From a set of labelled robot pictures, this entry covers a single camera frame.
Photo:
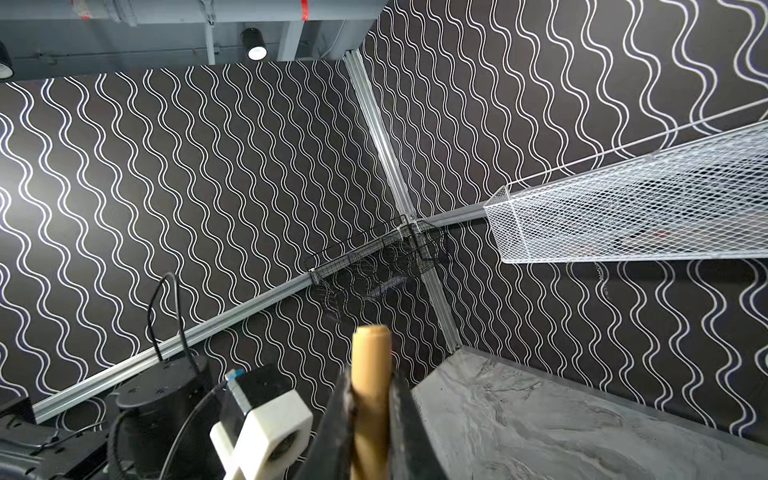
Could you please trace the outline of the tan pen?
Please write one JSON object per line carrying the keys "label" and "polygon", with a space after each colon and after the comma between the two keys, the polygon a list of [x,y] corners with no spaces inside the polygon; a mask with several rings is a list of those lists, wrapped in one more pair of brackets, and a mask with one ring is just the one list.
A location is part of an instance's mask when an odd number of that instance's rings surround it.
{"label": "tan pen", "polygon": [[350,377],[356,408],[350,477],[386,479],[392,378],[392,336],[387,326],[364,326],[355,331]]}

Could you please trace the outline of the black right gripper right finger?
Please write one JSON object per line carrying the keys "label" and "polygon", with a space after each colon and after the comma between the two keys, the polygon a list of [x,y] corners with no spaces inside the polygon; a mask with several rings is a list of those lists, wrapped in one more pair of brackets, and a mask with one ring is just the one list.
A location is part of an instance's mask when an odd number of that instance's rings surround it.
{"label": "black right gripper right finger", "polygon": [[389,387],[389,476],[391,479],[446,479],[409,385],[398,372]]}

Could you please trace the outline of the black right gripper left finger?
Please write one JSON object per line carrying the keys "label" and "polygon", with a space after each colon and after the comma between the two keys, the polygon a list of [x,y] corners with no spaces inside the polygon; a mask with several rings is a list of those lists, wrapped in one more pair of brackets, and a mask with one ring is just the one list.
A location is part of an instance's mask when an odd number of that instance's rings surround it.
{"label": "black right gripper left finger", "polygon": [[350,370],[347,366],[340,372],[317,435],[294,479],[350,478],[354,438],[354,393]]}

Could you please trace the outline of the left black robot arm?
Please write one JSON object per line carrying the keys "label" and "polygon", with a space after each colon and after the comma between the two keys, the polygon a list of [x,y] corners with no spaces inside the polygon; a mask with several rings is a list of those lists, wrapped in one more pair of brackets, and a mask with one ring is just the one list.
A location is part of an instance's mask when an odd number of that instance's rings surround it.
{"label": "left black robot arm", "polygon": [[1,403],[4,479],[220,479],[207,358],[164,360],[119,387],[117,416],[71,433],[39,423],[27,396]]}

